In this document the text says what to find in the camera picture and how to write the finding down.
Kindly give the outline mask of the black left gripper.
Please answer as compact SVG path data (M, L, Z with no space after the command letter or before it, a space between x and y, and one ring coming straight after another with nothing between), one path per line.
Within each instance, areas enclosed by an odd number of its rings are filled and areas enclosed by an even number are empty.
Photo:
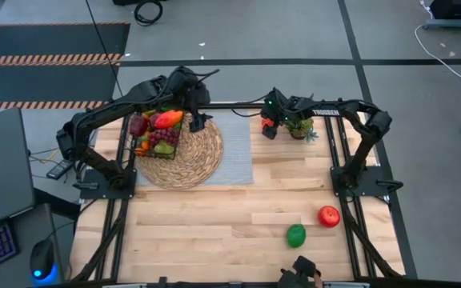
M210 92L203 81L213 73L211 71L199 74L185 66L179 66L167 79L166 103L171 108L184 110L191 114L192 120L189 124L191 133L203 130L206 120L210 118L210 116L200 114L198 108L210 104Z

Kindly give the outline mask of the bright red apple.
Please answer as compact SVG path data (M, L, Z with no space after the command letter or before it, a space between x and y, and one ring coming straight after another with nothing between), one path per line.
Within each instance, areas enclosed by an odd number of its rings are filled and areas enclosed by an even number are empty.
M326 228L333 228L340 223L341 217L333 206L323 206L317 213L319 223Z

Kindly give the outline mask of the green pear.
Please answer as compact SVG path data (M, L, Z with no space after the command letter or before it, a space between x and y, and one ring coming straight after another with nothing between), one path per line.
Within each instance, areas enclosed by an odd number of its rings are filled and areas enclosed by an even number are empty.
M173 154L175 152L175 148L167 142L161 141L154 146L154 152L156 154Z

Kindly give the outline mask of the black hazard-striped floor mat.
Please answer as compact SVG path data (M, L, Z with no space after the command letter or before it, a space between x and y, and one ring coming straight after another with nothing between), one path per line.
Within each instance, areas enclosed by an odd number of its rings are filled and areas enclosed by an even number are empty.
M110 101L129 22L0 24L0 109Z

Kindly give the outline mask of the round woven placemat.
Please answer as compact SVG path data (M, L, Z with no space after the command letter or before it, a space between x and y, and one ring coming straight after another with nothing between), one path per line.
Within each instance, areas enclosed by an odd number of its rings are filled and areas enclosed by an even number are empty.
M222 135L211 120L199 132L191 133L190 114L184 114L175 157L137 157L137 170L150 183L168 190L185 190L207 180L218 168L223 155Z

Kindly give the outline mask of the black power adapter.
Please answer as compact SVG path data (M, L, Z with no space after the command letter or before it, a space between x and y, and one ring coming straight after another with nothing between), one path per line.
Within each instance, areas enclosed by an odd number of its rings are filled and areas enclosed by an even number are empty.
M59 180L73 167L73 165L73 162L63 159L61 162L58 162L56 166L46 174L46 177L53 180Z

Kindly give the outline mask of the black aluminium rig frame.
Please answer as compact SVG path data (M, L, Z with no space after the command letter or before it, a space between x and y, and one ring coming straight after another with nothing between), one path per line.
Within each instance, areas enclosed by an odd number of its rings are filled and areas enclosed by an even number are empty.
M189 190L139 186L127 210L120 282L275 282L298 256L313 261L326 280L352 279L343 225L326 228L316 218L321 207L339 205L324 121L315 119L313 142L286 131L270 140L255 109L236 115L250 119L254 182ZM294 224L307 232L298 248L286 240Z

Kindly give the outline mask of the red grape bunch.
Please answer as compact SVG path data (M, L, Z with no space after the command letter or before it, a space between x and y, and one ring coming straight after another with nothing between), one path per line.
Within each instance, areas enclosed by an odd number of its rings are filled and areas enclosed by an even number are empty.
M166 144L176 147L178 144L179 132L173 128L167 129L157 129L147 136L147 142L149 147L154 147L159 144L161 141Z

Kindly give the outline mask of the black cabinet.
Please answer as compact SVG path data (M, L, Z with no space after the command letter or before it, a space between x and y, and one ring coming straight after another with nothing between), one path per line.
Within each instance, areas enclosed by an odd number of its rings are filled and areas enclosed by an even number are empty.
M461 19L461 0L433 0L430 11L435 19Z

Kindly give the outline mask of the grey rectangular placemat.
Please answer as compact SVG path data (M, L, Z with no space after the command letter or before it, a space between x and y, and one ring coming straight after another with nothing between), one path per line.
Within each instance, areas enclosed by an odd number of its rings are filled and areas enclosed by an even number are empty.
M254 182L251 159L250 119L230 110L208 110L222 135L223 155L205 185L243 185Z

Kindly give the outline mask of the grey desk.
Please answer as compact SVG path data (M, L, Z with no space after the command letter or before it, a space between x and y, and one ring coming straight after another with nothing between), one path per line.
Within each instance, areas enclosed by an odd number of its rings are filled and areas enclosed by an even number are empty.
M18 242L19 253L0 264L0 288L31 288L41 286L57 286L66 282L65 269L62 263L57 232L62 229L54 223L54 216L59 214L71 220L66 224L71 228L78 217L80 205L65 212L63 208L56 209L48 204L37 205L17 216L1 220L9 222L14 229ZM30 255L34 245L48 238L54 244L54 266L50 275L43 280L33 279L30 272Z

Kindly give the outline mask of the potted succulent plant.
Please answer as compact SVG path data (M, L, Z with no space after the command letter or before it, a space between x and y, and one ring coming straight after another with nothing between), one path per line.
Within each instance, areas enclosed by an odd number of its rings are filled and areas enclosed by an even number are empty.
M283 105L284 109L284 126L286 127L287 131L289 132L290 136L296 140L305 140L306 142L314 141L318 135L313 130L313 124L315 113L312 110L304 110L301 109L299 113L299 108L295 108L295 104L303 99L312 100L314 97L311 94L309 97L301 97L296 98L295 96L291 96L287 102ZM293 119L292 116L288 115L288 110L293 110L299 113L299 117Z

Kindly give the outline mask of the black computer mouse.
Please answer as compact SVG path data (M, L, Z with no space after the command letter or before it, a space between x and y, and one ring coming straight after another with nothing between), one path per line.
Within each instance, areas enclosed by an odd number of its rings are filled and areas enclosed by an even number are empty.
M30 255L30 272L35 280L47 278L54 266L54 244L48 238L37 242Z

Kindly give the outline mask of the red orange mango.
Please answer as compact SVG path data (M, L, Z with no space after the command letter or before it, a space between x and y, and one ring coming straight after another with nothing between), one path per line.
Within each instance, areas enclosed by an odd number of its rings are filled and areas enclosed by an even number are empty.
M155 129L166 129L175 126L183 119L181 110L168 110L158 116L154 123Z

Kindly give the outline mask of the dark grey monitor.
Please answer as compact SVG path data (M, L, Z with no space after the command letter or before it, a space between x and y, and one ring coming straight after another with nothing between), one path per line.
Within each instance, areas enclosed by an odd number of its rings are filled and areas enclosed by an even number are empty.
M34 184L19 108L0 111L0 221L31 208Z

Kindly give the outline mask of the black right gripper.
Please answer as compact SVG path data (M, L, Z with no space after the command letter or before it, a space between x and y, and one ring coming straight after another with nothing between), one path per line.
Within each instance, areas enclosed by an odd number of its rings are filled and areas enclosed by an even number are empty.
M289 135L296 140L314 140L314 120L303 118L301 113L294 108L296 100L286 98L278 89L266 95L264 106L260 111L262 134L270 140L275 139L278 128L283 126Z

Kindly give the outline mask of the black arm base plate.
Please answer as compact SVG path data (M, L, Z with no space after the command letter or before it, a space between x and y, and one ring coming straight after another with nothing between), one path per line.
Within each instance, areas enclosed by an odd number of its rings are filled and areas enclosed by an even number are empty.
M387 196L403 187L402 182L388 180L380 166L367 166L355 188L345 184L341 178L342 172L343 168L340 166L330 168L334 193L338 197Z
M99 171L89 169L83 180L75 183L74 187L80 190L82 199L129 199L134 197L136 178L137 170L133 169L125 186L112 188L110 181Z

